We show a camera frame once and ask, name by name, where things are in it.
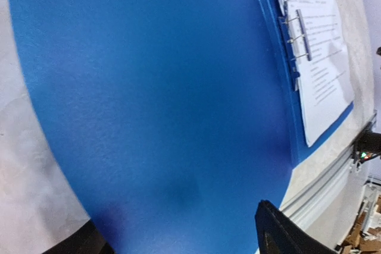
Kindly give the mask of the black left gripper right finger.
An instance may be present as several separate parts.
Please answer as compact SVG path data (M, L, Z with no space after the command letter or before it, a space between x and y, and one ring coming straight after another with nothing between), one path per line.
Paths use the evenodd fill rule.
M268 200L258 204L255 224L260 253L335 253L306 234Z

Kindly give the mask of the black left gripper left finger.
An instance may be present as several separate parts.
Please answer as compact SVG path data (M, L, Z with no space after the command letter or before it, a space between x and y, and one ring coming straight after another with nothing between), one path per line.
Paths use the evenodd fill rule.
M43 254L115 254L114 249L89 220L79 230Z

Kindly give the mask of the white printed paper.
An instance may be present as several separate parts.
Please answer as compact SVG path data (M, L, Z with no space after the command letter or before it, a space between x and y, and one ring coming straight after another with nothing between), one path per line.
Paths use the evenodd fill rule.
M299 97L307 146L354 101L349 55L336 0L289 0L291 14L301 9L313 59L297 60Z

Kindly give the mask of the blue plastic folder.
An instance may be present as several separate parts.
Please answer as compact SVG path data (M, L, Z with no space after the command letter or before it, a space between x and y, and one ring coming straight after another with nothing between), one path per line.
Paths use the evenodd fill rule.
M33 109L117 253L255 253L307 146L278 0L9 0Z

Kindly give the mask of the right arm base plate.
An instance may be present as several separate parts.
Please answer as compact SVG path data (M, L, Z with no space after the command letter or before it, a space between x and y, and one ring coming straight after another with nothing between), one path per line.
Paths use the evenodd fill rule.
M380 133L373 131L375 122L370 121L353 142L354 164L363 164L380 157Z

